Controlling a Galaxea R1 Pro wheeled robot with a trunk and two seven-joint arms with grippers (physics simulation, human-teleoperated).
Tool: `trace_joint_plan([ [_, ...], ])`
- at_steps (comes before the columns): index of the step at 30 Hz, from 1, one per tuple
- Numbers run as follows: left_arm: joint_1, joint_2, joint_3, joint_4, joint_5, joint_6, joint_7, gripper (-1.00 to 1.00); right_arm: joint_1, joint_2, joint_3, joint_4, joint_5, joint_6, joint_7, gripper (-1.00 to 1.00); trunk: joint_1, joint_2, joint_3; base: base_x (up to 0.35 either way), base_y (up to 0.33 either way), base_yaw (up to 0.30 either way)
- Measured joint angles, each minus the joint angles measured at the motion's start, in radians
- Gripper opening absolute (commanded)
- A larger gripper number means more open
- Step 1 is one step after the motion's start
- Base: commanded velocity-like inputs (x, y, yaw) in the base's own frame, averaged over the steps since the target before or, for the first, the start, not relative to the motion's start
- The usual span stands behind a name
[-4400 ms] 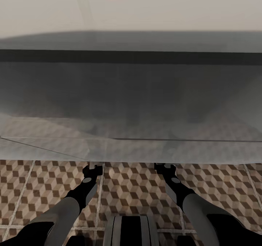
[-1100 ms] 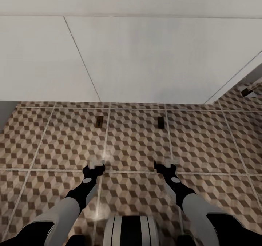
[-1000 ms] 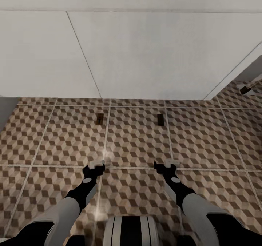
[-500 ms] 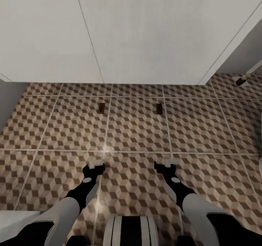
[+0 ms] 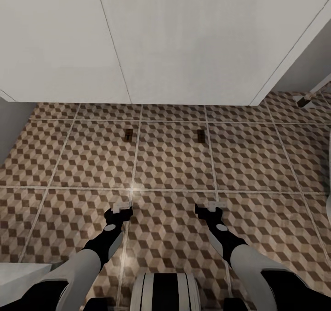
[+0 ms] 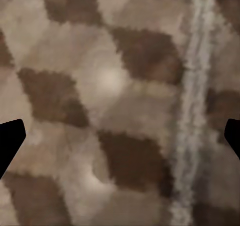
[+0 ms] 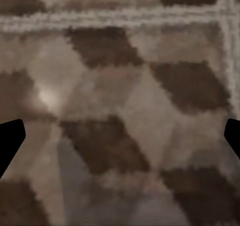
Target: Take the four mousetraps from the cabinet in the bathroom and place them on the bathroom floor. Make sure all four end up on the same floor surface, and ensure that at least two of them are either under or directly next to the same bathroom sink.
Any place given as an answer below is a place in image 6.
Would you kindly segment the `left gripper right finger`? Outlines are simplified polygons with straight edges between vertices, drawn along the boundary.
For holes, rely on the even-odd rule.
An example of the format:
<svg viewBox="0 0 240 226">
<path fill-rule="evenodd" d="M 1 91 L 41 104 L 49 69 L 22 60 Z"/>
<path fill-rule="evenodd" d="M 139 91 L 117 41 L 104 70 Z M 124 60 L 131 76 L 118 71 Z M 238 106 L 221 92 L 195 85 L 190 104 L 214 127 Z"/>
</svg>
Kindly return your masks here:
<svg viewBox="0 0 240 226">
<path fill-rule="evenodd" d="M 224 137 L 240 158 L 240 121 L 229 119 L 225 127 Z"/>
</svg>

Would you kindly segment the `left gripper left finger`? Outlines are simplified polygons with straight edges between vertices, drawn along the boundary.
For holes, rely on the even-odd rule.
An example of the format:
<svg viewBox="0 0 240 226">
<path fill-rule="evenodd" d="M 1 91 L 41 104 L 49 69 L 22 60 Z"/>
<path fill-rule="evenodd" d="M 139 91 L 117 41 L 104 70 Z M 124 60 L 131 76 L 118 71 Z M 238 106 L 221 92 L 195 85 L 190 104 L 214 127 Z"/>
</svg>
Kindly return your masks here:
<svg viewBox="0 0 240 226">
<path fill-rule="evenodd" d="M 26 138 L 21 119 L 0 125 L 0 179 Z"/>
</svg>

